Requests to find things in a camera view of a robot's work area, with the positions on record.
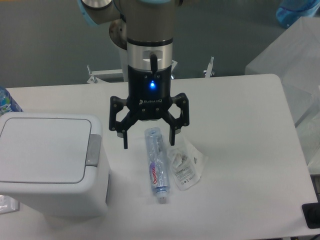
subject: gray floor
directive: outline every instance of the gray floor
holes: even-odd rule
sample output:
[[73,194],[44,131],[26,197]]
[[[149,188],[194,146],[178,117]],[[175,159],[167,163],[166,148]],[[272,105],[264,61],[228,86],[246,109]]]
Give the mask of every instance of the gray floor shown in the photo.
[[[177,11],[173,58],[177,78],[201,77],[215,56],[217,76],[245,66],[284,29],[280,0],[199,0]],[[76,0],[0,2],[0,85],[84,84],[92,71],[120,68],[109,24],[87,26]]]

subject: robotiq logo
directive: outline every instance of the robotiq logo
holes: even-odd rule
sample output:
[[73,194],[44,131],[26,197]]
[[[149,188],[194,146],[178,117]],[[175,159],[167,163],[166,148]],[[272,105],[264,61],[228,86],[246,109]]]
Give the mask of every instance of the robotiq logo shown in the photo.
[[139,105],[142,104],[153,104],[153,103],[162,103],[162,99],[158,99],[158,100],[140,100]]

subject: bottle cap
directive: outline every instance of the bottle cap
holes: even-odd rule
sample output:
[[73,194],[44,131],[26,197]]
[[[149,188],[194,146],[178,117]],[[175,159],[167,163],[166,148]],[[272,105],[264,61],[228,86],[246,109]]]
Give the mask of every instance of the bottle cap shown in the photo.
[[156,193],[156,198],[158,199],[159,203],[161,203],[161,204],[165,204],[167,202],[167,196],[168,196],[167,191],[158,191]]

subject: clear plastic bottle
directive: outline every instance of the clear plastic bottle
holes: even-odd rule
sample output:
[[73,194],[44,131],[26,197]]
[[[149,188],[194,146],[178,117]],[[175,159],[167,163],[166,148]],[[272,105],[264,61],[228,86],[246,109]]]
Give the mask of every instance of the clear plastic bottle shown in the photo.
[[153,127],[145,130],[146,150],[148,154],[151,190],[160,203],[165,203],[170,190],[167,168],[167,155],[161,130]]
[[9,112],[23,112],[8,90],[0,86],[0,116]]
[[313,17],[320,0],[283,0],[276,11],[276,18],[284,28],[289,28],[300,17]]

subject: white table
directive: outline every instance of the white table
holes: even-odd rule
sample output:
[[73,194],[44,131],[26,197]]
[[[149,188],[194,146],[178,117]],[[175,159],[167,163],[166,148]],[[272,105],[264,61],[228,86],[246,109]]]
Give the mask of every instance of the white table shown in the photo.
[[128,131],[128,150],[108,130],[110,96],[126,98],[126,83],[9,91],[25,112],[97,115],[112,179],[106,216],[59,218],[22,205],[0,215],[1,240],[251,240],[320,233],[303,217],[301,205],[317,198],[275,75],[172,81],[172,95],[185,92],[190,102],[190,126],[182,133],[209,161],[189,190],[171,181],[167,204],[151,194],[144,130],[159,126],[168,134],[169,126],[138,122]]

